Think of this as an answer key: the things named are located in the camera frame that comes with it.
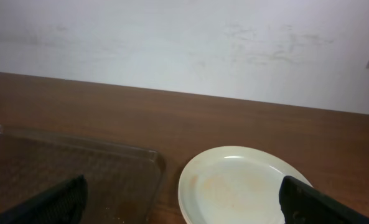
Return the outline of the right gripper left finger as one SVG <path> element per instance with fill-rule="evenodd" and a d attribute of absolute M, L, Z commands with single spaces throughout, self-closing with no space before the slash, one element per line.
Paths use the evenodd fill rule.
<path fill-rule="evenodd" d="M 0 213 L 0 224 L 79 224 L 87 200 L 88 184 L 79 175 Z"/>

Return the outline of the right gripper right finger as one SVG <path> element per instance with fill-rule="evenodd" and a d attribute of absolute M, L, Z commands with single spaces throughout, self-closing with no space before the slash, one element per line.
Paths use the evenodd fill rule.
<path fill-rule="evenodd" d="M 369 217 L 287 175 L 279 189 L 285 224 L 369 224 Z"/>

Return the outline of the pale green plate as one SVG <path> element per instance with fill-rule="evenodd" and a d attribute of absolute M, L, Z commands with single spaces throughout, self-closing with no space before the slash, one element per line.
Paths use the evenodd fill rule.
<path fill-rule="evenodd" d="M 222 146 L 197 154 L 178 184 L 186 223 L 284 223 L 279 204 L 283 178 L 308 180 L 282 159 L 257 149 Z"/>

